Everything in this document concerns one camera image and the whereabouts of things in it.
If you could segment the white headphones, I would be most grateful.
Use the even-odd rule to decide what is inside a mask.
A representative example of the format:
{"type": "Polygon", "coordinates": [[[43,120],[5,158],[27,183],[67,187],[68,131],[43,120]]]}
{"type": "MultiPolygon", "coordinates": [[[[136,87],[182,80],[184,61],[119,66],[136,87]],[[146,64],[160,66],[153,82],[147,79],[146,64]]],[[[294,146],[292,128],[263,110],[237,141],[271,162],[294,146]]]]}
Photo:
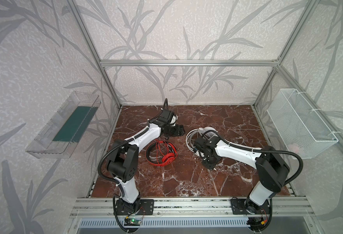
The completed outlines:
{"type": "Polygon", "coordinates": [[[190,132],[188,132],[186,135],[187,148],[193,152],[194,151],[193,140],[195,140],[198,137],[201,137],[204,133],[206,133],[209,130],[216,131],[213,127],[204,127],[204,128],[199,127],[198,129],[193,129],[190,132]]]}

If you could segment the red black headphones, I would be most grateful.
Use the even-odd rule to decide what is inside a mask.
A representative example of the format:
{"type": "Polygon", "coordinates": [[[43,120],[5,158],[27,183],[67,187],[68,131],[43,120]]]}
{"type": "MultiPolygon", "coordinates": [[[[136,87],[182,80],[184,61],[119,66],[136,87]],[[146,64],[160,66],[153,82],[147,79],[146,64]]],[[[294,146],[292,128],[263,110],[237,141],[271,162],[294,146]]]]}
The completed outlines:
{"type": "Polygon", "coordinates": [[[177,157],[177,148],[175,145],[166,140],[157,140],[147,147],[146,159],[148,163],[157,167],[165,167],[173,163],[177,157]],[[151,161],[151,152],[156,150],[156,162],[151,161]]]}

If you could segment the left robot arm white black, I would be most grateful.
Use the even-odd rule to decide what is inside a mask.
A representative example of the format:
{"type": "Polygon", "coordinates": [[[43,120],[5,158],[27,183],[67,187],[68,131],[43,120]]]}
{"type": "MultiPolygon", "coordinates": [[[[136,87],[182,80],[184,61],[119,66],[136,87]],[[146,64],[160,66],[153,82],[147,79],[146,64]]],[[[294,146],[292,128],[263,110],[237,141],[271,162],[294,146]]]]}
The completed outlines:
{"type": "Polygon", "coordinates": [[[176,124],[178,116],[168,109],[168,100],[156,117],[147,120],[147,126],[137,134],[116,140],[112,149],[106,153],[97,166],[98,175],[119,187],[121,195],[114,200],[114,213],[134,214],[141,208],[141,196],[136,187],[135,173],[138,167],[138,155],[153,140],[165,137],[180,137],[185,134],[184,127],[176,124]]]}

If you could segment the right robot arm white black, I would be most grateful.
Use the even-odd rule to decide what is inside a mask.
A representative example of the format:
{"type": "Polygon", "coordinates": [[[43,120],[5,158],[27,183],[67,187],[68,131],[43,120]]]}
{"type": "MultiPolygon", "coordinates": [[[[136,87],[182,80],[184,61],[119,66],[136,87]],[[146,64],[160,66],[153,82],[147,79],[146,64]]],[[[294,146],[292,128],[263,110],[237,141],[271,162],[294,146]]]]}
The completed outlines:
{"type": "Polygon", "coordinates": [[[296,179],[303,170],[303,160],[296,153],[275,150],[271,146],[254,148],[229,142],[214,128],[198,128],[200,136],[194,141],[192,151],[202,159],[202,164],[209,170],[223,159],[242,162],[256,169],[259,182],[242,203],[250,214],[260,211],[269,199],[282,190],[282,187],[296,179]],[[297,159],[296,172],[288,177],[290,168],[280,155],[289,155],[297,159]]]}

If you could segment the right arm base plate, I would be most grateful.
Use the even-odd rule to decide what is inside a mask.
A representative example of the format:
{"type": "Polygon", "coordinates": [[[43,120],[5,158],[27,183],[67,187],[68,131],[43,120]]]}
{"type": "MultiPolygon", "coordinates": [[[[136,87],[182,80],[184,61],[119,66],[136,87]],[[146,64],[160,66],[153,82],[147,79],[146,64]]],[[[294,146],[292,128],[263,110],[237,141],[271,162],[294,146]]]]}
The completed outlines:
{"type": "Polygon", "coordinates": [[[272,213],[272,205],[269,199],[260,206],[249,198],[233,197],[230,200],[230,205],[234,215],[269,215],[272,213]]]}

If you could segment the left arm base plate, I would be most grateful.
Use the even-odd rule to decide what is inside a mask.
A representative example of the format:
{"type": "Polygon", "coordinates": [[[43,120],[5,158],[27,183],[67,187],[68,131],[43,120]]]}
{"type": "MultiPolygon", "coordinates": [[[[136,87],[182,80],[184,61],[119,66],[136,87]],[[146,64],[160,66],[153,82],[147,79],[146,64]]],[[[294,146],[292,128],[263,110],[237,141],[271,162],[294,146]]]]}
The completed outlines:
{"type": "Polygon", "coordinates": [[[134,203],[125,202],[119,199],[115,202],[114,211],[117,215],[153,215],[154,200],[153,199],[137,199],[134,203]]]}

